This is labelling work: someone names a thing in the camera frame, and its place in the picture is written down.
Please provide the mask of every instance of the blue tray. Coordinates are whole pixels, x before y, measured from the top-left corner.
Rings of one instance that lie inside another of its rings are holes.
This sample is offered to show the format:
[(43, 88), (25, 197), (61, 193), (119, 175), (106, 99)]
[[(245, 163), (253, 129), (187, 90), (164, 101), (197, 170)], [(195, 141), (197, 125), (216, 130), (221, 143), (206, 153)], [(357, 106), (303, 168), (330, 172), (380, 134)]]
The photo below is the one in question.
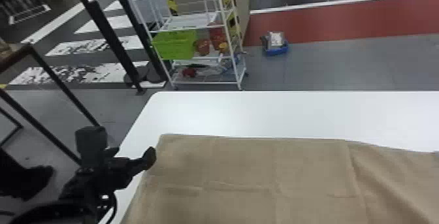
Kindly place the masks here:
[(267, 56), (276, 56), (279, 54), (284, 54), (286, 52), (288, 52), (288, 42), (285, 40), (285, 46), (278, 48), (278, 49), (264, 49), (264, 52)]

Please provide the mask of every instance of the white table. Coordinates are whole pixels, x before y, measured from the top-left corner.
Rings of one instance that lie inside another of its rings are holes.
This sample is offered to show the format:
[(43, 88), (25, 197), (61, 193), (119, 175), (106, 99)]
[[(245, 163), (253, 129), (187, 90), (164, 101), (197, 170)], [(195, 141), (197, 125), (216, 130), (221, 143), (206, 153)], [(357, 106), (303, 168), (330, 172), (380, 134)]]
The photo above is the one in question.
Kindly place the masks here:
[[(342, 138), (432, 152), (439, 150), (438, 124), (439, 92), (160, 92), (140, 113), (118, 156), (141, 157), (166, 133)], [(116, 192), (113, 223), (122, 220), (140, 177)]]

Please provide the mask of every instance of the person's leg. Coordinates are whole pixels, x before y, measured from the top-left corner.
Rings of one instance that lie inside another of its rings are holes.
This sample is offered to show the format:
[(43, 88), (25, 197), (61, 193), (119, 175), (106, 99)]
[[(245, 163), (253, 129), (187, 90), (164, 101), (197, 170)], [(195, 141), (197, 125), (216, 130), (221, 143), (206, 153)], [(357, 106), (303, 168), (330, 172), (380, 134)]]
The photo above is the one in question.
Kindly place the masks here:
[(52, 177), (52, 167), (24, 168), (0, 148), (0, 193), (29, 200), (45, 188)]

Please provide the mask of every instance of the green plastic bin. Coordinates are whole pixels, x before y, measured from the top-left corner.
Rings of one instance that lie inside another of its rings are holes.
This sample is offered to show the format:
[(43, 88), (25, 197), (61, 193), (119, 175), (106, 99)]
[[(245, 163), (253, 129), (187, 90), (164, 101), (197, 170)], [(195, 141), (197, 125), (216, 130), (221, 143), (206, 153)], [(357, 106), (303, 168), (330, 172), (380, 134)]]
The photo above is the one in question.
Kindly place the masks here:
[(192, 59), (196, 40), (195, 30), (160, 32), (152, 39), (152, 45), (162, 59)]

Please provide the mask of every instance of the fabric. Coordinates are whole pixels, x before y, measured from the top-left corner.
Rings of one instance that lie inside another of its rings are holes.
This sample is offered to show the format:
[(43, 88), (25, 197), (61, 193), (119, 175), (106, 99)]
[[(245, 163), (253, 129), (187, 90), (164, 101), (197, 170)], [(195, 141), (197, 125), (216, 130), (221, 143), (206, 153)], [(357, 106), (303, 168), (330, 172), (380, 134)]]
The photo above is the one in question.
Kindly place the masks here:
[(164, 135), (122, 223), (439, 223), (438, 207), (434, 153)]

